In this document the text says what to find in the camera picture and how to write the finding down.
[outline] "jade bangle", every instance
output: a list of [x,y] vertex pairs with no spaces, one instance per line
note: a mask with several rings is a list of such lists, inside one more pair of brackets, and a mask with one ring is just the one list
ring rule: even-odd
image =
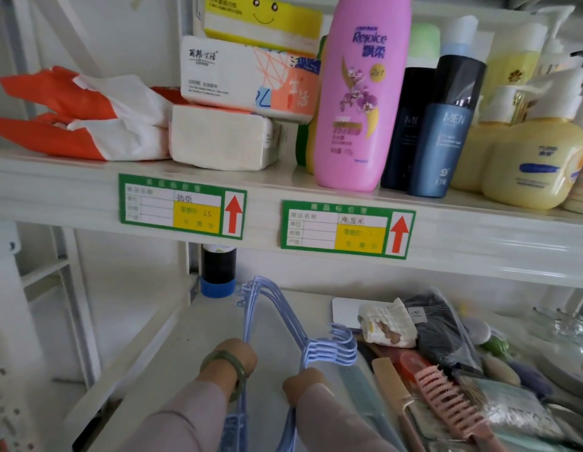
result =
[[202,372],[205,367],[214,360],[226,360],[233,365],[233,368],[235,368],[235,371],[237,372],[237,384],[235,385],[235,392],[233,392],[231,398],[229,399],[229,403],[237,401],[243,392],[243,388],[246,386],[246,380],[248,379],[248,376],[246,376],[246,370],[243,368],[241,362],[227,351],[214,351],[209,353],[206,358],[204,358],[199,371]]

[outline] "red arrow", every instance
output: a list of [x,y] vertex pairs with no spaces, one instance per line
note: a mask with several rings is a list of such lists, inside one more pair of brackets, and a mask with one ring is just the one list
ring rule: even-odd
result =
[[394,242],[392,243],[392,253],[401,253],[402,235],[408,233],[407,223],[404,221],[404,217],[401,217],[395,224],[394,227],[390,229],[390,233],[394,233]]
[[235,230],[237,229],[237,214],[241,214],[243,212],[242,207],[239,205],[235,195],[233,195],[233,199],[229,201],[225,211],[231,213],[231,218],[229,218],[229,233],[235,234]]

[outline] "orange and white package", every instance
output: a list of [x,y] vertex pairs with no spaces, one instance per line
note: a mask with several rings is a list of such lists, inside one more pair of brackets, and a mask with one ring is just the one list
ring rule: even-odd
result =
[[169,159],[168,129],[131,119],[80,121],[46,113],[33,121],[0,117],[0,136],[30,151],[75,159]]
[[91,78],[62,67],[0,78],[5,92],[82,121],[133,119],[167,127],[179,91],[147,87],[136,75]]

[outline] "pink shampoo bottle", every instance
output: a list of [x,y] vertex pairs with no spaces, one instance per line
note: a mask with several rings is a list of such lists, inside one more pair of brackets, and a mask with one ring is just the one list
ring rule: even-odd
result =
[[411,32],[411,0],[340,0],[327,39],[314,175],[371,191],[386,166]]

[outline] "sleeve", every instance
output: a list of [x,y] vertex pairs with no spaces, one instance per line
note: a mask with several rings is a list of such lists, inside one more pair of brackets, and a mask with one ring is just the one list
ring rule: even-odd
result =
[[145,418],[117,452],[217,450],[226,413],[227,400],[220,387],[193,381]]
[[308,452],[398,452],[323,384],[309,387],[300,398],[296,427]]

